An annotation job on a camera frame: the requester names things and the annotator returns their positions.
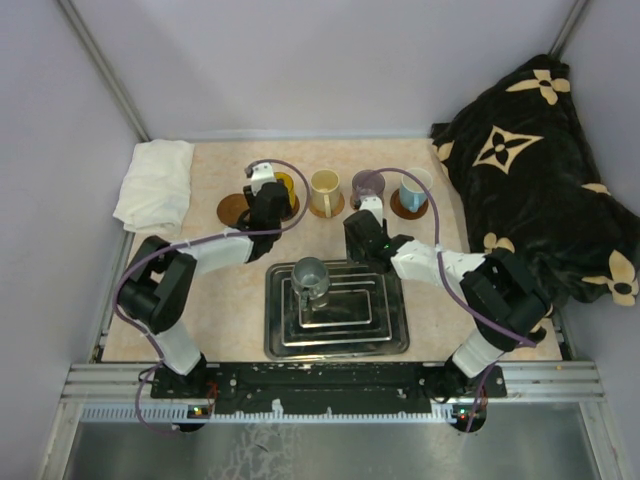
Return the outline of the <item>yellow mug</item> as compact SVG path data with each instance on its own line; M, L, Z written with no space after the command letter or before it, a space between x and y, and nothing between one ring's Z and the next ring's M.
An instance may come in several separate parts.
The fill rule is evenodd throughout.
M276 172L275 178L279 183L282 183L287 190L288 200L291 207L296 204L295 184L293 178L285 172Z

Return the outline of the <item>dark brown wooden coaster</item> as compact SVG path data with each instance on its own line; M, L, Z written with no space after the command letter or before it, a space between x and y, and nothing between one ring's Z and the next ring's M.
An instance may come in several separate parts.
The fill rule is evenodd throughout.
M405 220L417 220L421 217L423 217L426 212L429 209L429 201L426 200L419 208L416 212L411 212L410 210L406 209L400 201L400 190L396 189L393 194L391 195L391 199L390 199L390 206L391 206L391 210L392 212Z

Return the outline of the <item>cream mug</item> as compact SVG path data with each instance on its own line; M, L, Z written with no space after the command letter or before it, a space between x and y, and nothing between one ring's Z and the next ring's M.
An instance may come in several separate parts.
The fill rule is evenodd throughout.
M324 218L334 216L340 204L340 178L330 169L322 169L311 177L311 205L316 213Z

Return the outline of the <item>purple translucent cup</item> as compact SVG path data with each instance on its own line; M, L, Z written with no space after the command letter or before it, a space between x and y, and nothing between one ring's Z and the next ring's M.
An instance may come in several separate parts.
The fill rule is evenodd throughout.
M365 169L357 172L351 182L351 200L356 203L361 197L378 196L383 198L386 181L382 174Z

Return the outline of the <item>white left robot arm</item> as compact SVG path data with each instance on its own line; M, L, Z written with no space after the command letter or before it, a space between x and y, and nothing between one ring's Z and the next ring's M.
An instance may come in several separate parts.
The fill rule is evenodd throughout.
M146 336L173 372L174 387L189 397L208 384L204 354L181 320L193 279L261 258L281 238L282 220L292 213L288 190L278 180L250 194L248 205L235 225L211 237L181 244L148 237L114 293L114 313Z

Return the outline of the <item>grey mug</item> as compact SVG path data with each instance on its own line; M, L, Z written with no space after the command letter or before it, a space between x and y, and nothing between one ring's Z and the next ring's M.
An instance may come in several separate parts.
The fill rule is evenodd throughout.
M291 282L302 309L322 298L331 285L327 266L316 257L305 257L296 262L291 272Z

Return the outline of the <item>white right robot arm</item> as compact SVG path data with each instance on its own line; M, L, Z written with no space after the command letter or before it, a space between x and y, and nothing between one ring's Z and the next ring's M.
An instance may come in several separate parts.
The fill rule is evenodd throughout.
M367 210L349 216L343 226L349 261L441 287L473 317L475 329L445 363L454 393L470 395L504 354L534 348L546 338L541 323L550 315L551 300L510 250L460 253L408 235L390 237L386 222Z

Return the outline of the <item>tan woven coaster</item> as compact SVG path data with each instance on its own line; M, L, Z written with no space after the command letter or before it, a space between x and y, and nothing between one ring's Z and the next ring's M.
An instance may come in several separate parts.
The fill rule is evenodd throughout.
M345 207L344 195L341 194L339 197L337 206L331 211L331 214L329 216L327 216L324 211L316 209L313 205L309 206L309 210L316 217L325 219L327 217L334 218L338 216L344 210L344 207Z

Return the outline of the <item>reddish brown wooden coaster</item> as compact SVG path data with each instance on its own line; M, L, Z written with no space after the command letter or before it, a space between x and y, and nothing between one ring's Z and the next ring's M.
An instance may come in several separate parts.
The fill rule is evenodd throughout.
M298 196L295 196L294 202L285 208L284 214L281 217L283 222L292 220L300 209L300 200Z

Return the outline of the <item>white and blue mug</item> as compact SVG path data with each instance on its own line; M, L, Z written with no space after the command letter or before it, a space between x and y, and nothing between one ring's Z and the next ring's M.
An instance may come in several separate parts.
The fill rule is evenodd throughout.
M411 213L418 210L427 201L427 195L420 184L428 190L433 186L432 175L422 168L414 167L407 170L409 176L404 175L399 189L399 200L403 208Z

